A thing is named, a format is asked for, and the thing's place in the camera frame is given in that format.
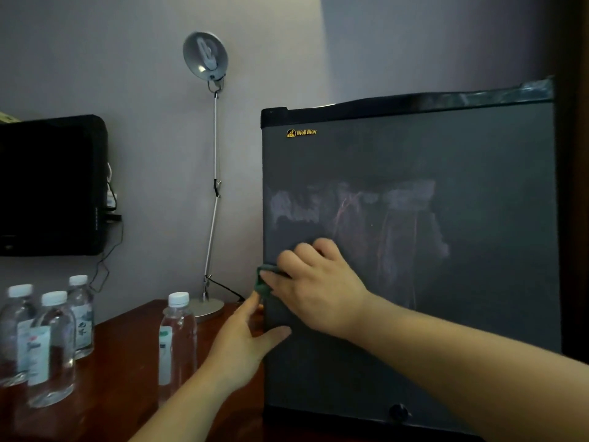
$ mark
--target green sponge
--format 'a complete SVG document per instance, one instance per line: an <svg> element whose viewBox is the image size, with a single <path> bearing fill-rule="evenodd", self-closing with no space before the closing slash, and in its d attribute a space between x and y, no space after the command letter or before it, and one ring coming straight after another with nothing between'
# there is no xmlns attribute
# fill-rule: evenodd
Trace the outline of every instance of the green sponge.
<svg viewBox="0 0 589 442"><path fill-rule="evenodd" d="M260 265L257 268L257 279L256 284L254 285L254 290L258 292L261 297L267 298L270 296L272 288L260 277L261 271L271 271L273 273L282 274L283 276L287 276L287 274L285 274L280 268L276 267L276 265Z"/></svg>

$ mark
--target wellway logo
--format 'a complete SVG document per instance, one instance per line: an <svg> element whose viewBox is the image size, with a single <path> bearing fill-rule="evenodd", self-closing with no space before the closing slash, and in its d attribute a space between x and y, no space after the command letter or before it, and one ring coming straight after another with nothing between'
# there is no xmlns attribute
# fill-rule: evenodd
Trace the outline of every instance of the wellway logo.
<svg viewBox="0 0 589 442"><path fill-rule="evenodd" d="M301 135L316 135L317 131L316 130L311 130L310 128L307 128L305 130L295 130L294 128L289 128L288 131L286 132L286 137L287 138L295 138Z"/></svg>

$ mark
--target wooden table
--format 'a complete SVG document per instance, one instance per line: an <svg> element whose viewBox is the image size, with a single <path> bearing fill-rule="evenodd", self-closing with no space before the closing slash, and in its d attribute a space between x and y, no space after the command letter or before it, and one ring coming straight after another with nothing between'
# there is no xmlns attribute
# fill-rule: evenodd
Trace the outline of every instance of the wooden table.
<svg viewBox="0 0 589 442"><path fill-rule="evenodd" d="M44 409L26 405L26 386L0 390L0 440L125 442L157 409L158 327L163 300L155 300L96 326L95 349L76 363L75 391ZM209 353L214 337L235 310L198 325L198 363ZM256 313L251 327L262 333ZM209 441L358 442L302 424L270 424L262 420L263 366L252 381L232 394L219 410Z"/></svg>

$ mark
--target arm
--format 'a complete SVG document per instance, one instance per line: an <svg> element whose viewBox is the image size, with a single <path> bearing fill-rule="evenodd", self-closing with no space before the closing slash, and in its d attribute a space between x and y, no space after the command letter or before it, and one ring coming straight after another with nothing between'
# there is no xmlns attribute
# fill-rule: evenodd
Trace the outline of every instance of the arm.
<svg viewBox="0 0 589 442"><path fill-rule="evenodd" d="M219 330L198 371L156 412L130 442L201 442L218 409L233 391L245 386L262 358L290 335L276 327L252 338L248 327L260 296L253 293Z"/></svg>
<svg viewBox="0 0 589 442"><path fill-rule="evenodd" d="M262 276L308 326L385 361L483 438L587 439L589 366L372 295L331 240L283 252L278 264L292 279Z"/></svg>

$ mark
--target gray wall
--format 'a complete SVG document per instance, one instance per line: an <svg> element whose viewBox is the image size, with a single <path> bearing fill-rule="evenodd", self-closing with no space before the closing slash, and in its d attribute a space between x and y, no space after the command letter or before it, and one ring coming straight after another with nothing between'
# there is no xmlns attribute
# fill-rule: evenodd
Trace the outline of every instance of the gray wall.
<svg viewBox="0 0 589 442"><path fill-rule="evenodd" d="M212 99L181 45L196 29L217 34L230 68L213 273L246 294L261 261L262 108L542 78L549 2L0 0L0 111L94 113L107 123L125 242L109 259L99 321L176 290L197 293L213 203ZM57 190L56 201L67 211ZM111 243L117 238L114 229ZM62 288L96 261L0 259L0 289Z"/></svg>

